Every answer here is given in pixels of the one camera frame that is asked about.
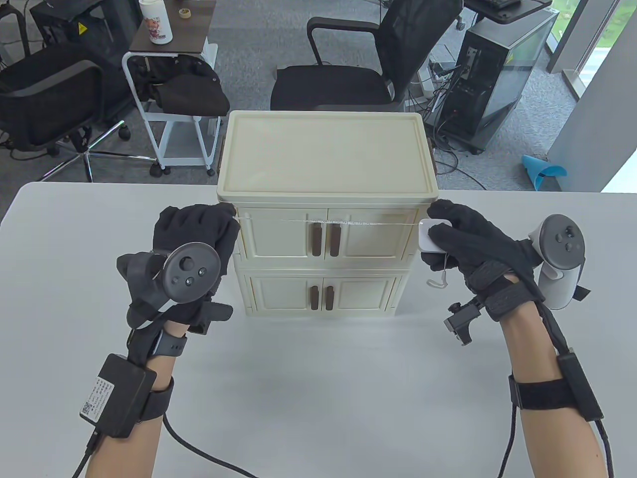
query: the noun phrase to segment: cabinet lid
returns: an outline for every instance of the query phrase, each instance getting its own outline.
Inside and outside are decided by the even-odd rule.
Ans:
[[[233,111],[217,191],[238,204],[438,197],[417,113]]]

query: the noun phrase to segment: chair wheel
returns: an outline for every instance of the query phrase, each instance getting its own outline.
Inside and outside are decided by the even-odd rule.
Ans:
[[[161,166],[159,165],[159,163],[153,163],[150,167],[149,173],[154,178],[161,178],[162,174],[164,174],[164,172],[161,170]]]
[[[51,157],[59,156],[60,154],[60,146],[53,145],[47,148],[47,154]]]
[[[131,130],[128,129],[128,126],[122,126],[117,132],[121,140],[128,141],[131,139]]]

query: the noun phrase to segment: black glove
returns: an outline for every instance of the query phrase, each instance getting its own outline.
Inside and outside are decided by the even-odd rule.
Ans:
[[[544,300],[533,278],[541,257],[530,240],[515,241],[479,212],[446,199],[432,203],[427,213],[451,222],[453,227],[433,226],[429,237],[448,253],[447,268],[458,267],[469,290],[495,321],[525,302]],[[444,254],[423,252],[421,257],[433,271],[444,267]],[[505,274],[516,275],[520,282],[513,284]]]
[[[202,298],[173,305],[162,318],[181,324],[190,324],[193,330],[205,333],[210,321],[228,320],[232,314],[229,305],[211,303],[221,277],[227,274],[228,261],[239,234],[236,211],[230,203],[214,206],[196,204],[183,209],[167,207],[159,215],[153,235],[153,250],[172,252],[188,242],[203,242],[212,246],[221,260],[219,278],[210,292]]]

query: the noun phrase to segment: forearm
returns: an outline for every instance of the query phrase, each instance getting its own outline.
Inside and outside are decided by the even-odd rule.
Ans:
[[[500,324],[517,382],[545,382],[562,378],[555,350],[533,302],[522,305]],[[535,476],[607,476],[593,430],[577,410],[522,410],[520,415]]]
[[[182,337],[188,326],[167,322],[164,330]],[[153,390],[165,390],[170,384],[174,357],[154,357],[147,368],[157,372]],[[128,438],[105,437],[89,462],[87,478],[146,478],[153,473],[162,418],[138,423]]]

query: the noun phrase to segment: black mesh backrest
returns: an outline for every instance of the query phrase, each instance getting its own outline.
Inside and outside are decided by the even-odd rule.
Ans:
[[[462,11],[462,0],[394,0],[380,24],[376,49],[384,76],[401,100],[431,49]]]
[[[17,149],[43,149],[100,118],[104,80],[97,61],[86,49],[64,43],[0,71],[0,129],[11,135]],[[76,73],[56,76],[73,66],[78,66]]]

